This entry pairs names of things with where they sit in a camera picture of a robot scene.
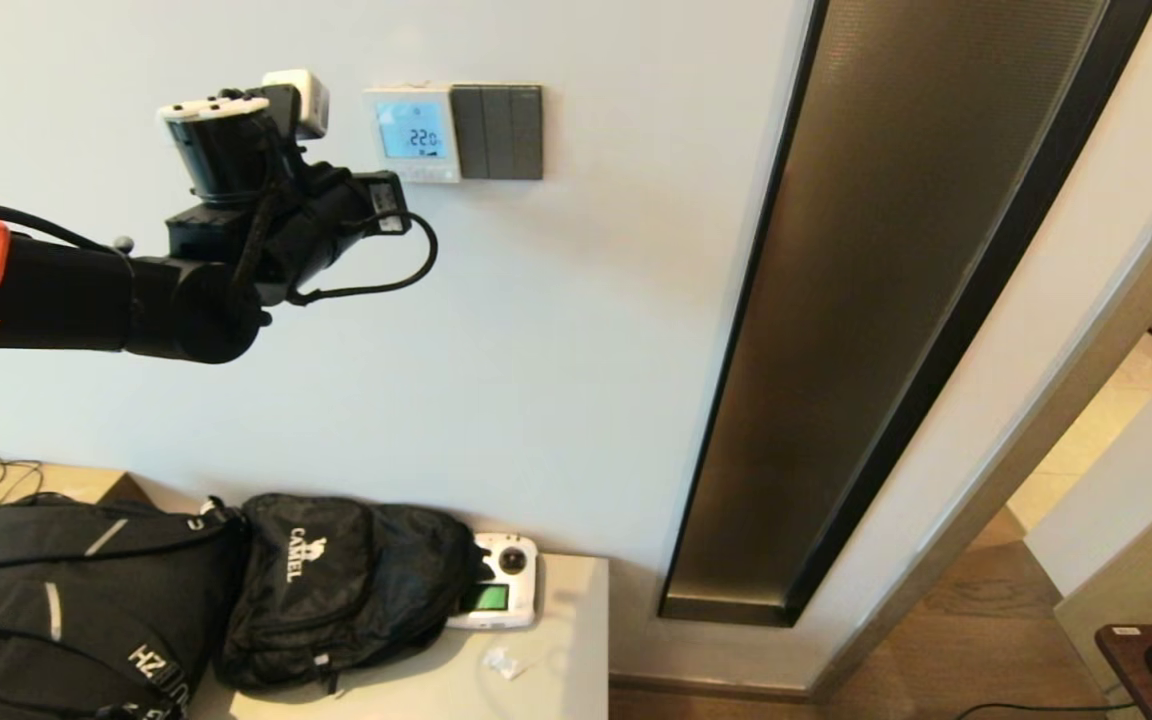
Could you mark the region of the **white wall thermostat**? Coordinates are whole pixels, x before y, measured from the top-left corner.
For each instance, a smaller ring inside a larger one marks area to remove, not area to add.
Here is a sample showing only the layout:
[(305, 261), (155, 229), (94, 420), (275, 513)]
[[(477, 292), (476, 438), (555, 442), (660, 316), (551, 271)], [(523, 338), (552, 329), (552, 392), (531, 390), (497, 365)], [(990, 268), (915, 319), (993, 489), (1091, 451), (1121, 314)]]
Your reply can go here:
[(450, 86), (367, 88), (364, 104), (384, 169), (406, 184), (461, 182)]

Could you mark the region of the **light wooden desk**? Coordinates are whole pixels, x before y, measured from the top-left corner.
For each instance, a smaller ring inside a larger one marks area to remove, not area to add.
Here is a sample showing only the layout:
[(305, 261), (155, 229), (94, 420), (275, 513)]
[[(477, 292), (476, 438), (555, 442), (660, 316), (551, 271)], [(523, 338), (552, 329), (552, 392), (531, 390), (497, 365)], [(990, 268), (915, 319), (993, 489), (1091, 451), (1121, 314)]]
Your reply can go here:
[(0, 503), (37, 493), (58, 493), (88, 503), (152, 502), (145, 488), (128, 471), (0, 456)]

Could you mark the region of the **black Camel backpack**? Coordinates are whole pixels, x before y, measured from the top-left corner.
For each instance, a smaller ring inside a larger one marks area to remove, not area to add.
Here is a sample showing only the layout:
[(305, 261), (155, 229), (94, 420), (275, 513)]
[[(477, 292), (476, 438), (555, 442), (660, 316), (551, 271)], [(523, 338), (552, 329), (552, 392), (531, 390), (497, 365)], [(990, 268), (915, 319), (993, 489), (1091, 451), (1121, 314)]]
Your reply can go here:
[(484, 577), (448, 511), (266, 493), (241, 509), (251, 548), (215, 673), (244, 694), (319, 683), (430, 647)]

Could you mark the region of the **white remote controller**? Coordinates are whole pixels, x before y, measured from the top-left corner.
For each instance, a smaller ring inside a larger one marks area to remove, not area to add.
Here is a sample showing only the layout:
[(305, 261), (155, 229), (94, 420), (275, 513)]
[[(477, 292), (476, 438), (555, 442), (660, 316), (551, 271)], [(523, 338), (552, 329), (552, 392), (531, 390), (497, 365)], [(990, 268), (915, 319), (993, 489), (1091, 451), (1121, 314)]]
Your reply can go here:
[(479, 532), (482, 555), (475, 584), (461, 596), (448, 628), (467, 632), (505, 632), (535, 624), (539, 588), (539, 551), (524, 536)]

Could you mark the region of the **beige cabinet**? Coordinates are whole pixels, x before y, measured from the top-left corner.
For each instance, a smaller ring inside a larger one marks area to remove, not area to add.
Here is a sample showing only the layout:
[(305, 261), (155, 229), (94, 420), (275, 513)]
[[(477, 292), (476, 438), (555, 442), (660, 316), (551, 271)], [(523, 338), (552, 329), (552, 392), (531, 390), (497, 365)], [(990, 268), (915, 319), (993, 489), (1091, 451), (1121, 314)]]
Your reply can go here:
[[(607, 720), (609, 564), (539, 551), (535, 624), (505, 632), (447, 628), (429, 650), (319, 683), (241, 694), (206, 680), (189, 720)], [(488, 647), (532, 662), (506, 682)]]

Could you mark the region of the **black backpack with grey stripes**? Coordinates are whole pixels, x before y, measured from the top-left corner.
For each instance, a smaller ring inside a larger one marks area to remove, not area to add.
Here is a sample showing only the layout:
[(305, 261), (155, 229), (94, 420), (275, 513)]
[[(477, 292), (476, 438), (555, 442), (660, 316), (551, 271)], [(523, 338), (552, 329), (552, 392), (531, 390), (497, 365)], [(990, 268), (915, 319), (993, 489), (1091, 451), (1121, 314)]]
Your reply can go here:
[(0, 720), (188, 720), (247, 520), (58, 493), (0, 505)]

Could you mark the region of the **crumpled clear plastic wrapper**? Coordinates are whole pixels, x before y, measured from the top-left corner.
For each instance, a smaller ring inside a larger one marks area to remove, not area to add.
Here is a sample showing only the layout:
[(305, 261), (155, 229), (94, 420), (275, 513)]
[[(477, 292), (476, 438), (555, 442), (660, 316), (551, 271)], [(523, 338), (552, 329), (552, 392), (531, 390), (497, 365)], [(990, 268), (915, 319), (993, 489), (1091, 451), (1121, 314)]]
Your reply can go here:
[(513, 680), (524, 675), (532, 666), (532, 662), (521, 659), (520, 655), (515, 655), (509, 647), (497, 646), (488, 647), (488, 651), (484, 653), (483, 666), (488, 670), (493, 670), (500, 679), (505, 679), (506, 682), (513, 682)]

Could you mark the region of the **grey wall light switch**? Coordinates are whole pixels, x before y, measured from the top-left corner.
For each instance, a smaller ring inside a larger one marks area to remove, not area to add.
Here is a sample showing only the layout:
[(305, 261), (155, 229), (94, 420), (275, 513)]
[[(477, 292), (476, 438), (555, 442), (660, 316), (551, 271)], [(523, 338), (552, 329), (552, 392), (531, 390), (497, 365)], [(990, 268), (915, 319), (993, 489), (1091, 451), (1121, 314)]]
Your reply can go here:
[(453, 85), (449, 100), (462, 179), (544, 179), (543, 86)]

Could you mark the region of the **grey door frame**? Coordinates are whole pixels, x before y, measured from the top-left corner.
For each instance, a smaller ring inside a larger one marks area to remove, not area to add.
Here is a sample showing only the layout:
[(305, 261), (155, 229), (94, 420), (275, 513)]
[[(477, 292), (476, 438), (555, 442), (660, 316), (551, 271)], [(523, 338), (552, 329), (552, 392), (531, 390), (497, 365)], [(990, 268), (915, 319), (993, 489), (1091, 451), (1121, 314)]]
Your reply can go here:
[(1055, 446), (1105, 382), (1152, 327), (1152, 227), (1123, 275), (1096, 306), (1085, 329), (1061, 356), (1032, 404), (1007, 429), (978, 478), (940, 521), (890, 591), (870, 612), (844, 647), (824, 666), (806, 702), (824, 705), (851, 679), (879, 644), (915, 609), (995, 518), (1016, 488)]

